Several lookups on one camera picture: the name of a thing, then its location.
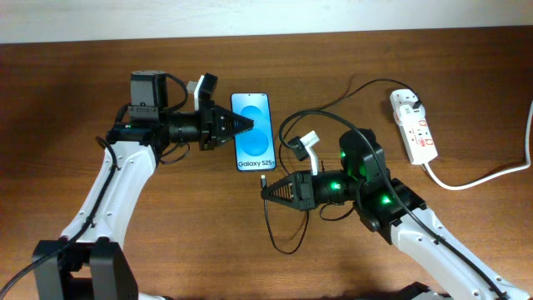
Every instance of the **green led indicator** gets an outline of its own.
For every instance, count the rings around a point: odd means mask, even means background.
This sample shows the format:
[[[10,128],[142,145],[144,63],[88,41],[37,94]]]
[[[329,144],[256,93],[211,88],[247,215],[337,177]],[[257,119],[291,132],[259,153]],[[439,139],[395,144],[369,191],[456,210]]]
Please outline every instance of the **green led indicator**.
[[[389,199],[388,196],[383,196],[383,198],[381,199],[381,204],[383,205],[386,205],[386,204],[390,204],[392,203],[392,201]]]

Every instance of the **smartphone screen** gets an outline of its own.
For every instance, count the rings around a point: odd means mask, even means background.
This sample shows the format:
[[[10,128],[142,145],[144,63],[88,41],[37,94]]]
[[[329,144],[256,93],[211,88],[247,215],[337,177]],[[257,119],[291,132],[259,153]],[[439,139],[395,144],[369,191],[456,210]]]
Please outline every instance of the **smartphone screen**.
[[[235,136],[237,170],[245,172],[276,168],[268,95],[234,93],[232,111],[253,120],[252,130]]]

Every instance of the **brown wooden surface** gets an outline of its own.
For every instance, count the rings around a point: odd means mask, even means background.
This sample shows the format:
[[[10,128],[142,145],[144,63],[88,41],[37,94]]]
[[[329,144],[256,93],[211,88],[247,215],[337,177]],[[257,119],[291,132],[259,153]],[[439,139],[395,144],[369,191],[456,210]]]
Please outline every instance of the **brown wooden surface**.
[[[275,130],[289,114],[338,98],[350,81],[356,88],[373,78],[401,80],[425,101],[440,155],[434,171],[460,184],[524,158],[532,51],[533,27],[2,45],[0,283],[29,262],[40,239],[57,238],[82,205],[102,162],[94,137],[129,101],[131,71],[161,69],[184,81],[216,74],[215,99],[227,108],[232,93],[268,93]],[[180,91],[169,85],[177,102]],[[533,170],[462,192],[438,187],[409,164],[391,119],[393,88],[378,83],[331,111],[372,128],[393,176],[479,258],[533,293]],[[346,129],[309,117],[295,133],[312,129],[326,168],[340,168],[338,138]],[[291,170],[309,168],[286,157]],[[280,167],[267,174],[270,183],[281,176]],[[301,250],[281,255],[270,244],[259,192],[259,173],[237,172],[231,143],[213,152],[194,145],[183,162],[160,166],[125,243],[140,289],[184,298],[319,298],[420,281],[440,290],[356,216],[323,222],[312,212]],[[296,242],[290,238],[301,219],[271,205],[284,248]],[[8,298],[37,298],[33,275]]]

